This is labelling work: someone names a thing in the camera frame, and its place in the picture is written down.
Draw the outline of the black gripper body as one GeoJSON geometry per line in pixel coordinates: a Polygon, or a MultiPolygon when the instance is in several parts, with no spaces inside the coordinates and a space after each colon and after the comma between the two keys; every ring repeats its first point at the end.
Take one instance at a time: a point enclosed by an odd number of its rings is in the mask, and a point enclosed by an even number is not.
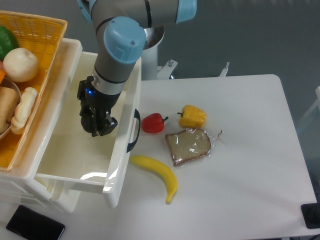
{"type": "Polygon", "coordinates": [[[96,137],[99,136],[99,118],[106,112],[109,112],[111,115],[111,109],[120,95],[106,95],[94,89],[92,86],[90,88],[91,90],[87,90],[88,92],[86,93],[89,101],[89,113],[86,114],[93,115],[96,134],[92,133],[91,136],[96,137]]]}

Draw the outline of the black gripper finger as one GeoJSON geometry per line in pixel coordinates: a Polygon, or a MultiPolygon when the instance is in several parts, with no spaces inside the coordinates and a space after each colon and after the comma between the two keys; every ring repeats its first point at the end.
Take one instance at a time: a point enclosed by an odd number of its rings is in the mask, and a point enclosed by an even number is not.
{"type": "Polygon", "coordinates": [[[81,80],[78,85],[77,90],[77,99],[80,100],[80,115],[84,115],[86,113],[89,113],[90,109],[90,103],[88,101],[88,98],[86,96],[86,93],[88,93],[87,90],[91,90],[90,84],[93,81],[93,76],[88,76],[86,79],[81,80]]]}
{"type": "Polygon", "coordinates": [[[99,117],[98,133],[100,136],[110,134],[118,125],[118,121],[106,111],[99,117]]]}

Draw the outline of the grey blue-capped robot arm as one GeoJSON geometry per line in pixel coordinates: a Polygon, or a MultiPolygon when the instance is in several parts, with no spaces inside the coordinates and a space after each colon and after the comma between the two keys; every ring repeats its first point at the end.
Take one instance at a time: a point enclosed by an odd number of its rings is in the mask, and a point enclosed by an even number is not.
{"type": "Polygon", "coordinates": [[[191,20],[196,0],[79,0],[83,17],[93,24],[98,54],[93,72],[78,86],[82,128],[92,137],[118,125],[111,110],[121,95],[147,35],[145,30],[191,20]]]}

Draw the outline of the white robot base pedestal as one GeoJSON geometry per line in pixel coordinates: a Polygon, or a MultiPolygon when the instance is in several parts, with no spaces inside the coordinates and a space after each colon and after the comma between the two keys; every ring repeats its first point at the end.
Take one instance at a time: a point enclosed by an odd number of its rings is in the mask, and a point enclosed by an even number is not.
{"type": "Polygon", "coordinates": [[[178,62],[170,59],[164,66],[158,65],[158,46],[162,42],[165,29],[163,26],[144,29],[146,42],[141,56],[141,80],[172,80],[173,71],[178,62]]]}

